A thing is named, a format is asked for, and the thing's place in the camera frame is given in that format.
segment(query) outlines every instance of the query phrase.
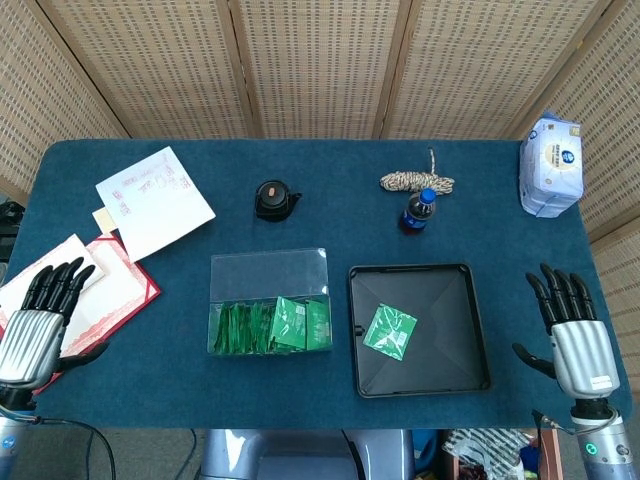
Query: table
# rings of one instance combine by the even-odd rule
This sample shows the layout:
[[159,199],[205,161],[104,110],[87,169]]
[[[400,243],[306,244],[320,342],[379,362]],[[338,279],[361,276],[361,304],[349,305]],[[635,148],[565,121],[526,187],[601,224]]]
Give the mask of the table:
[[[39,413],[98,427],[397,428],[531,426],[530,411],[569,423],[571,401],[555,382],[522,364],[522,342],[550,356],[524,273],[540,261],[582,275],[613,330],[577,206],[557,219],[520,207],[518,142],[80,140],[44,156],[9,277],[77,233],[99,235],[95,184],[170,145],[218,215],[144,259],[163,293],[121,328],[93,364],[64,375],[38,397]],[[452,195],[419,236],[397,220],[408,195],[378,186],[395,170],[429,168],[455,178]],[[271,224],[253,216],[256,187],[278,178],[303,193],[293,215]],[[286,357],[214,358],[206,353],[212,254],[303,247],[327,250],[334,346]],[[465,262],[473,271],[492,388],[473,394],[363,399],[355,390],[347,300],[353,265]],[[631,394],[617,344],[622,386],[611,400],[628,415]],[[437,368],[437,365],[425,365]]]

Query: green packet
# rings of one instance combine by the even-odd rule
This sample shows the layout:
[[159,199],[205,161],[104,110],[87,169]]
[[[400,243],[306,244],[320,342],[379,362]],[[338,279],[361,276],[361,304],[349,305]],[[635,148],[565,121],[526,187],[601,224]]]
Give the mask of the green packet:
[[416,323],[411,315],[381,303],[364,337],[364,344],[402,361]]
[[304,305],[278,297],[270,338],[276,344],[304,350],[307,344]]
[[329,305],[307,302],[307,350],[321,350],[331,346]]
[[208,351],[217,355],[270,353],[275,306],[255,303],[209,307]]
[[292,347],[291,345],[285,345],[284,343],[274,343],[273,349],[271,352],[273,353],[296,353],[303,352],[304,349]]

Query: plastic bottle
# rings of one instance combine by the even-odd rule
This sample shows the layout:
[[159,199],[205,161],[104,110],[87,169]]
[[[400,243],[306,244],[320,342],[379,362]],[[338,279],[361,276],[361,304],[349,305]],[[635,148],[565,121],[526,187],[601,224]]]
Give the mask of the plastic bottle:
[[402,212],[400,227],[405,233],[415,234],[424,230],[427,219],[436,211],[436,192],[425,188],[409,198],[409,205]]

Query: coiled rope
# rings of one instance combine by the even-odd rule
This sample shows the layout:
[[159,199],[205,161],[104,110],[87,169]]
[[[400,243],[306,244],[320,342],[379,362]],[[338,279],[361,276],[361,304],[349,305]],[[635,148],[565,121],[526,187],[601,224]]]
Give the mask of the coiled rope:
[[438,195],[453,191],[455,180],[436,175],[436,155],[429,147],[431,154],[431,172],[393,172],[380,179],[380,186],[390,192],[420,192],[425,188],[435,190]]

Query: paper sheet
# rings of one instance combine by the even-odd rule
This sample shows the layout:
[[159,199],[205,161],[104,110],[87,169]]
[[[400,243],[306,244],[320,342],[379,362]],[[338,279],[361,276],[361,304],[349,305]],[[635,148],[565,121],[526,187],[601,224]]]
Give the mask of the paper sheet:
[[107,234],[87,245],[104,277],[80,296],[62,342],[62,355],[76,355],[104,341],[160,294],[144,271],[127,258],[116,237]]
[[215,217],[171,147],[116,173],[96,188],[132,262]]
[[61,263],[72,262],[78,257],[84,258],[80,269],[89,265],[96,266],[95,271],[84,284],[83,293],[104,276],[104,272],[100,266],[94,262],[89,251],[84,247],[84,244],[76,235],[72,235],[44,257],[32,263],[0,289],[0,327],[4,330],[13,312],[20,309],[29,285],[31,285],[31,280],[33,280],[33,277],[35,277],[40,270],[47,265],[55,268]]

